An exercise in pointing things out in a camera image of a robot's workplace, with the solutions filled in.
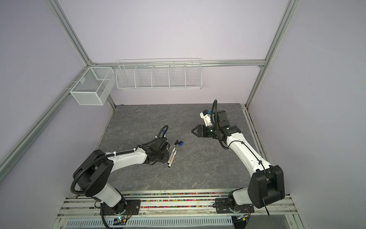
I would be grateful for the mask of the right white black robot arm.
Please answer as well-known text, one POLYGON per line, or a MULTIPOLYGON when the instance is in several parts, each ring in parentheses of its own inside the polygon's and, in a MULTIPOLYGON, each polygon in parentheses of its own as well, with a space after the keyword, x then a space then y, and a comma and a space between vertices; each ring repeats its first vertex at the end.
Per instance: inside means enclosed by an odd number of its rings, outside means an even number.
POLYGON ((233 150, 251 176, 247 188, 229 194, 228 207, 231 210, 238 212, 247 204, 260 209, 285 198, 283 170, 256 152, 242 131, 229 123, 225 111, 204 110, 200 117, 204 124, 196 126, 192 133, 197 137, 216 139, 224 149, 233 150))

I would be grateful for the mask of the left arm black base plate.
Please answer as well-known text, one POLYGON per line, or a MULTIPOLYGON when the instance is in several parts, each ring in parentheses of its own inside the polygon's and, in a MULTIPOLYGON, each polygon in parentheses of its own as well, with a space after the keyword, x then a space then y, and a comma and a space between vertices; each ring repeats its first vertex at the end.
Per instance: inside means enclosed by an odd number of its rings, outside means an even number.
POLYGON ((101 209, 106 216, 119 216, 119 215, 138 215, 141 206, 140 199, 124 200, 118 203, 115 207, 109 207, 103 203, 101 209))

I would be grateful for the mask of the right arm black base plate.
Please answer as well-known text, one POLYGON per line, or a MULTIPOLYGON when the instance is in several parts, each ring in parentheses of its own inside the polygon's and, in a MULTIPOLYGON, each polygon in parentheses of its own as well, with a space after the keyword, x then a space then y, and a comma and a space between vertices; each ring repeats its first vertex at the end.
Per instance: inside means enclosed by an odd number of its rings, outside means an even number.
POLYGON ((254 207, 252 204, 238 205, 230 197, 216 198, 213 204, 213 208, 216 209, 216 212, 218 214, 254 213, 254 207))

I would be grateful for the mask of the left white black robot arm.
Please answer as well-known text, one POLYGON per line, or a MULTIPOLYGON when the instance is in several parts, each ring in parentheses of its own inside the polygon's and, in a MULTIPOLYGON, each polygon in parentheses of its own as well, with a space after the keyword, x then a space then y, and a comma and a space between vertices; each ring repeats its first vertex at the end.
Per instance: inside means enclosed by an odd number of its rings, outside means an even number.
POLYGON ((113 153, 93 151, 73 174, 70 191, 100 201, 113 214, 122 214, 128 208, 124 195, 108 183, 110 174, 132 165, 167 163, 170 144, 166 138, 156 139, 137 147, 113 153))

